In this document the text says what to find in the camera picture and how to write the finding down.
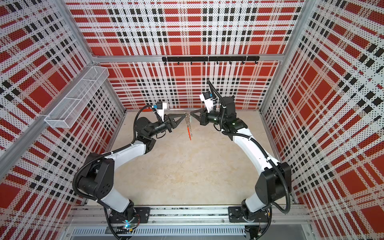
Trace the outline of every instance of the perforated metal panel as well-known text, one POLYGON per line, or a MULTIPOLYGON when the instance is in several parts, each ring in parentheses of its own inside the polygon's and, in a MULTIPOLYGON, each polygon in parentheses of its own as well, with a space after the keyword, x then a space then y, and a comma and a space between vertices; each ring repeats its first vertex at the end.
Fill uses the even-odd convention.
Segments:
POLYGON ((46 128, 0 183, 1 239, 55 239, 72 205, 75 171, 103 153, 121 113, 101 86, 71 129, 46 128))
POLYGON ((65 0, 93 54, 276 54, 303 0, 65 0))
POLYGON ((236 108, 258 109, 277 61, 258 64, 207 63, 105 63, 109 81, 126 108, 166 101, 170 108, 200 108, 199 95, 208 91, 209 79, 223 96, 235 96, 236 108))
POLYGON ((0 155, 88 61, 53 1, 0 4, 0 155))
POLYGON ((317 1, 264 115, 326 239, 384 237, 384 1, 317 1))
MULTIPOLYGON (((105 236, 108 234, 106 227, 76 227, 72 236, 105 236)), ((245 226, 141 226, 133 231, 132 234, 122 234, 122 236, 245 236, 245 226)))

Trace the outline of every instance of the white arm segment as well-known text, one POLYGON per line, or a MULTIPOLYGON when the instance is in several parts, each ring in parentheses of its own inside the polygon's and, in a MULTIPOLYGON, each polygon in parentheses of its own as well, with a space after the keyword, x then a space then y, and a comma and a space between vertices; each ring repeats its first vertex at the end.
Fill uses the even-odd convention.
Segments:
MULTIPOLYGON (((247 136, 252 136, 251 131, 247 128, 242 128, 237 131, 237 133, 245 134, 247 136)), ((233 141, 240 146, 240 148, 245 152, 249 157, 253 165, 255 166, 258 176, 264 172, 265 168, 272 168, 271 164, 265 159, 261 150, 254 144, 251 140, 245 137, 233 136, 233 141)), ((267 153, 271 160, 277 165, 279 162, 276 158, 272 157, 267 153)), ((265 206, 257 196, 256 192, 245 200, 245 204, 251 212, 255 212, 265 206)))
MULTIPOLYGON (((135 157, 144 155, 145 150, 146 145, 140 141, 136 141, 132 146, 127 147, 126 149, 119 152, 112 153, 106 158, 112 158, 115 161, 114 170, 116 171, 124 163, 131 161, 135 157)), ((103 197, 101 201, 109 205, 117 212, 123 212, 129 204, 129 199, 121 195, 121 193, 119 193, 115 187, 112 187, 108 195, 103 197)))

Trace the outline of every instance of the metal spring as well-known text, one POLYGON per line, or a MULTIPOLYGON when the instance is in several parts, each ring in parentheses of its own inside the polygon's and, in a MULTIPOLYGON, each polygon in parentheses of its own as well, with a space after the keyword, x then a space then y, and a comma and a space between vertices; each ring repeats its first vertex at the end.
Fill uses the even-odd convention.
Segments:
POLYGON ((185 122, 186 122, 187 128, 189 130, 189 136, 192 137, 192 128, 191 128, 191 123, 189 121, 189 114, 188 113, 184 113, 184 115, 185 115, 185 122))

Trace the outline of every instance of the mounting plate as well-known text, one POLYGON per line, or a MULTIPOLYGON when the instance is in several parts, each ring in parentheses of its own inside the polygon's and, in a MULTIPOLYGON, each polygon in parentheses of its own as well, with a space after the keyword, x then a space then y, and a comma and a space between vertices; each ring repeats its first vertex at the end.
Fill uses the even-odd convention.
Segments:
MULTIPOLYGON (((136 210, 136 213, 140 215, 140 223, 148 223, 148 218, 149 218, 149 211, 151 210, 150 207, 134 207, 136 210)), ((139 220, 138 217, 135 217, 131 223, 137 223, 139 220)), ((110 223, 123 223, 123 219, 115 214, 115 215, 110 215, 109 216, 109 221, 110 223)))
POLYGON ((268 222, 268 217, 265 215, 266 211, 259 211, 255 213, 254 221, 246 221, 241 215, 241 207, 228 207, 229 222, 268 222))

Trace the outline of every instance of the aluminum rail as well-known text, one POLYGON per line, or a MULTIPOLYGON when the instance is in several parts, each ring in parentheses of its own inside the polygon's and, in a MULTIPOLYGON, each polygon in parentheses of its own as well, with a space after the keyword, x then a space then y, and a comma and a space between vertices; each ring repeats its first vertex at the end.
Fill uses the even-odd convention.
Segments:
MULTIPOLYGON (((258 225, 258 223, 230 223, 228 207, 239 205, 177 205, 136 206, 150 207, 148 223, 140 226, 160 225, 258 225)), ((311 217, 305 205, 292 204, 288 214, 272 207, 272 224, 310 224, 311 217)), ((74 206, 64 226, 107 226, 102 206, 74 206)))

